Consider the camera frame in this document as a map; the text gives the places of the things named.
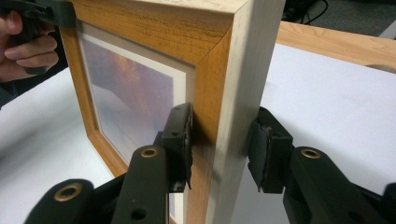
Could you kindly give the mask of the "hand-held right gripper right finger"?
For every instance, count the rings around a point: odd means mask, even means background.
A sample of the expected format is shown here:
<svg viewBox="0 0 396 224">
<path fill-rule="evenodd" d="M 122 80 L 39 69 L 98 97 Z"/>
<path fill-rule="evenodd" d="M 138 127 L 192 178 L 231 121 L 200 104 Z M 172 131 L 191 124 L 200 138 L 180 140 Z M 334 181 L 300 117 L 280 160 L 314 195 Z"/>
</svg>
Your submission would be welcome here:
<svg viewBox="0 0 396 224">
<path fill-rule="evenodd" d="M 248 164 L 258 191 L 281 194 L 283 162 L 290 157 L 293 137 L 266 108 L 261 107 L 251 125 Z"/>
</svg>

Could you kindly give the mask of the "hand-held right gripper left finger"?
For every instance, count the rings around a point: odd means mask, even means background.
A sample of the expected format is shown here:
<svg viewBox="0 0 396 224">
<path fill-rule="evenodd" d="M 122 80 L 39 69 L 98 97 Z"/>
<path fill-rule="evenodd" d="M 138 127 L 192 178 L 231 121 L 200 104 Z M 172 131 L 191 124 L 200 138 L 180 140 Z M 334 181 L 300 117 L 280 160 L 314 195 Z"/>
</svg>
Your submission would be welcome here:
<svg viewBox="0 0 396 224">
<path fill-rule="evenodd" d="M 183 192 L 186 187 L 191 188 L 191 130 L 191 103 L 173 107 L 161 137 L 167 156 L 171 192 Z"/>
</svg>

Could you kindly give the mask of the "wooden picture frame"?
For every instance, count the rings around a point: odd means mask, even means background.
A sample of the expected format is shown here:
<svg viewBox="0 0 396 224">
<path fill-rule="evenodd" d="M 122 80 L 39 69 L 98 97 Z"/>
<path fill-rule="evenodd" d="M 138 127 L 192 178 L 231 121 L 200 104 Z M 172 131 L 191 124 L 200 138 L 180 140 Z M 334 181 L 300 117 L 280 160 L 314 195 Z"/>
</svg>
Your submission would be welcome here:
<svg viewBox="0 0 396 224">
<path fill-rule="evenodd" d="M 285 0 L 70 0 L 78 21 L 196 71 L 187 224 L 230 224 Z"/>
</svg>

